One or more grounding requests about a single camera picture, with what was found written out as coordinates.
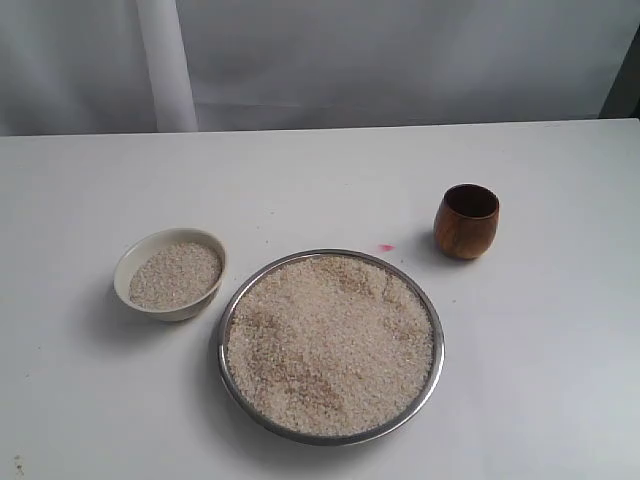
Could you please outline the white ceramic bowl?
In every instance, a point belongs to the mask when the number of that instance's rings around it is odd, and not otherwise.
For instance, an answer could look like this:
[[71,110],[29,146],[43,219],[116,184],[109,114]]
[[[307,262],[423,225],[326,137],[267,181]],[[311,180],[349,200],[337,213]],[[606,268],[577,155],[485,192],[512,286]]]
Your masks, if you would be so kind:
[[[129,287],[133,275],[151,256],[181,242],[195,242],[214,250],[222,263],[221,274],[211,290],[193,303],[175,309],[150,310],[132,303],[129,299]],[[114,273],[114,291],[118,298],[131,309],[155,320],[179,322],[200,314],[212,301],[222,283],[226,268],[226,251],[222,243],[213,235],[193,228],[173,228],[154,233],[133,245],[118,262]]]

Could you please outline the round steel tray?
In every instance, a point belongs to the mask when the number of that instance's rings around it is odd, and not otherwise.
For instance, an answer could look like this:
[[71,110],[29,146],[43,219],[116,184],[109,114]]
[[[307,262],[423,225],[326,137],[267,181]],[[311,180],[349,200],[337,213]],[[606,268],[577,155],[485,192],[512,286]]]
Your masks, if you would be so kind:
[[[344,435],[303,433],[278,424],[274,420],[268,418],[265,414],[259,412],[257,408],[249,402],[246,396],[243,395],[238,382],[235,380],[231,372],[229,362],[228,343],[232,326],[232,317],[237,310],[239,302],[247,296],[250,290],[255,287],[259,281],[265,279],[267,275],[275,273],[284,266],[298,263],[303,260],[329,257],[360,260],[397,276],[400,280],[405,282],[409,290],[418,297],[420,305],[426,310],[426,320],[431,327],[431,352],[428,355],[429,362],[428,368],[426,369],[426,379],[422,382],[418,393],[414,396],[411,402],[406,407],[402,408],[399,413],[393,415],[389,420],[379,425],[359,430],[353,434]],[[210,354],[214,356],[218,362],[219,376],[225,390],[239,408],[254,422],[282,438],[301,444],[322,447],[362,444],[383,437],[406,424],[409,420],[415,417],[416,414],[418,414],[431,397],[440,378],[445,358],[444,333],[440,319],[432,302],[420,286],[406,273],[382,259],[362,252],[344,249],[315,249],[297,252],[275,260],[251,275],[238,288],[225,306],[218,324],[212,330],[209,340],[209,349]]]

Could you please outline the rice heap in tray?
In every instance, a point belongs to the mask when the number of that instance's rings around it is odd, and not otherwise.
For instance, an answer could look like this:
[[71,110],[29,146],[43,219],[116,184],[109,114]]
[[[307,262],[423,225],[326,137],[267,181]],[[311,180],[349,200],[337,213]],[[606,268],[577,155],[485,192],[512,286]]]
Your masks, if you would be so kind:
[[351,436],[395,419],[419,396],[433,328],[399,275],[321,255],[248,289],[231,317],[226,359],[242,397],[268,420],[306,435]]

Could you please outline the brown wooden cup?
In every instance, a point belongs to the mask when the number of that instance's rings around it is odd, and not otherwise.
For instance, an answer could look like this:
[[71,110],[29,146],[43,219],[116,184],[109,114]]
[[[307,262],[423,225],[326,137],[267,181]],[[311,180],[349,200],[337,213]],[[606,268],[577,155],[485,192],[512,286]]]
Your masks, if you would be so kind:
[[475,260],[491,247],[499,214],[499,199],[489,189],[476,184],[452,186],[434,219],[435,244],[450,258]]

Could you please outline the white backdrop curtain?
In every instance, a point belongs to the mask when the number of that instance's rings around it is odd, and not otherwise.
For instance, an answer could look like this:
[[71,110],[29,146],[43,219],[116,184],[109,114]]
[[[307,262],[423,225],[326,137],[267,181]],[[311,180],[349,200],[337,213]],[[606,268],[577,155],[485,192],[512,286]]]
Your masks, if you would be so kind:
[[5,1],[4,135],[591,119],[635,1]]

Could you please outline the rice in white bowl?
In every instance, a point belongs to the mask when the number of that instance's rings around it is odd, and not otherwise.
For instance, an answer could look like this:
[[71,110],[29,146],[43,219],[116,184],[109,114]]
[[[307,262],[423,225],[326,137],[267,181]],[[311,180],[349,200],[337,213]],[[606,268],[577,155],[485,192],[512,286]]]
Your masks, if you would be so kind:
[[179,308],[211,290],[221,269],[221,259],[211,248],[195,242],[172,244],[138,268],[129,299],[150,310]]

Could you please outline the dark metal frame post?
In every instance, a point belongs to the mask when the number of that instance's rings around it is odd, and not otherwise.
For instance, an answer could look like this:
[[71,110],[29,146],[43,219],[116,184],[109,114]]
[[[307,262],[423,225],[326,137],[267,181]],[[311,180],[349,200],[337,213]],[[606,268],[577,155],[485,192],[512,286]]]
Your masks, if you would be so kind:
[[639,118],[639,28],[636,28],[598,118]]

